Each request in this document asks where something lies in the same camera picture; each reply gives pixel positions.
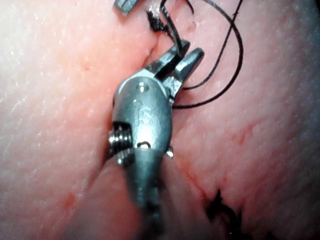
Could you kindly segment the left arm needle driver jaw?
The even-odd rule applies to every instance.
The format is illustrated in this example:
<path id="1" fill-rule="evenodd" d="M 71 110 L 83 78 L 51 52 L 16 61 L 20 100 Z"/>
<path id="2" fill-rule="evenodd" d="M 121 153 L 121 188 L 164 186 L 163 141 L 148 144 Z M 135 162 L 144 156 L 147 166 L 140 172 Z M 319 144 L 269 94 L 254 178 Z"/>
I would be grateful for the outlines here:
<path id="1" fill-rule="evenodd" d="M 115 0 L 113 5 L 124 15 L 128 15 L 137 4 L 137 0 Z"/>

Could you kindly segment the right arm needle driver jaw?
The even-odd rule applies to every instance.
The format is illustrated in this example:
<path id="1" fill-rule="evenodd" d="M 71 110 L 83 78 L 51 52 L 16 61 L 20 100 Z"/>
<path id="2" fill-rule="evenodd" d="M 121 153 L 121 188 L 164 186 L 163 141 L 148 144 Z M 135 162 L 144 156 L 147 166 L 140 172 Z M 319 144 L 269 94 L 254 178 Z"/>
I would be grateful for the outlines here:
<path id="1" fill-rule="evenodd" d="M 185 81 L 193 74 L 204 58 L 204 51 L 197 47 L 186 55 L 174 68 L 172 75 L 168 76 L 163 84 L 170 91 L 171 97 L 176 97 Z"/>
<path id="2" fill-rule="evenodd" d="M 181 52 L 173 45 L 161 57 L 146 66 L 146 69 L 154 74 L 156 78 L 165 78 L 170 75 L 177 64 L 183 59 L 190 48 L 191 43 L 185 39 L 181 40 Z"/>

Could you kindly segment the right arm needle driver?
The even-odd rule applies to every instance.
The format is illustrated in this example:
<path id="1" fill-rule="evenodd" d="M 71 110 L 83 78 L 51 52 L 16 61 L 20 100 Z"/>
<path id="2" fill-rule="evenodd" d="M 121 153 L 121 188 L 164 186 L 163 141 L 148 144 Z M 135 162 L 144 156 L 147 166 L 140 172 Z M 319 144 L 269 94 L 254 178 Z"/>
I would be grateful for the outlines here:
<path id="1" fill-rule="evenodd" d="M 170 91 L 143 69 L 117 86 L 112 107 L 109 157 L 141 149 L 145 161 L 160 165 L 172 138 Z"/>

